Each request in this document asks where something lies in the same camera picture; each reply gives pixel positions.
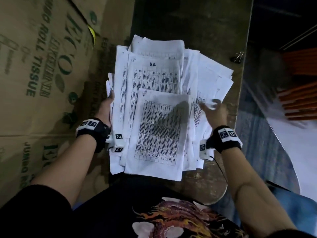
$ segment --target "wrist strap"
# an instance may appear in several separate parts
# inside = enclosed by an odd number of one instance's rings
[[[223,150],[237,147],[241,149],[242,142],[236,132],[229,126],[222,125],[213,131],[213,135],[207,140],[206,148],[214,148],[219,153]]]
[[[76,130],[76,137],[90,135],[96,142],[95,153],[100,153],[105,148],[106,140],[110,136],[111,129],[98,118],[84,120]]]

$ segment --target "hand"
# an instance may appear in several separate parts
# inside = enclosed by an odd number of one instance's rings
[[[113,100],[114,100],[114,92],[113,90],[111,90],[109,97],[107,97],[104,101],[101,102],[100,108],[95,116],[95,118],[100,119],[109,128],[111,127],[110,104],[113,102]]]
[[[216,129],[221,125],[227,125],[228,110],[225,104],[221,103],[219,99],[213,99],[215,110],[211,110],[204,103],[199,103],[200,108],[205,112],[208,123],[212,129]]]

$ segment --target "black cable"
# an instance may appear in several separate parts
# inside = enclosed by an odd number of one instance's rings
[[[226,179],[226,176],[225,176],[225,175],[224,175],[224,173],[222,172],[222,169],[220,168],[220,165],[218,164],[217,160],[216,160],[214,157],[212,157],[212,156],[209,156],[209,157],[211,157],[211,158],[213,158],[213,159],[214,159],[214,161],[215,161],[215,162],[216,162],[216,164],[218,165],[218,168],[220,169],[220,171],[221,171],[222,175],[224,176],[224,179],[226,180],[226,182],[227,182],[227,184],[228,184],[228,181],[227,181],[227,179]]]

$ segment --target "table surface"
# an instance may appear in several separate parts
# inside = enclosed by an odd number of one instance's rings
[[[252,0],[136,0],[131,36],[182,39],[185,48],[199,50],[234,70],[234,84],[224,100],[229,110],[229,126],[234,127],[243,64],[232,63],[229,58],[246,50],[251,6]],[[220,154],[215,159],[224,171]],[[217,202],[227,189],[214,161],[205,161],[204,169],[184,172],[181,182],[164,183],[204,204]]]

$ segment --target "black sleeve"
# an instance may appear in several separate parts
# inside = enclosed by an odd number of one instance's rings
[[[285,238],[285,237],[300,237],[300,238],[315,238],[306,232],[299,230],[279,230],[267,236],[267,238]]]
[[[44,185],[30,185],[0,209],[1,232],[30,237],[65,234],[71,216],[72,208],[62,194]]]

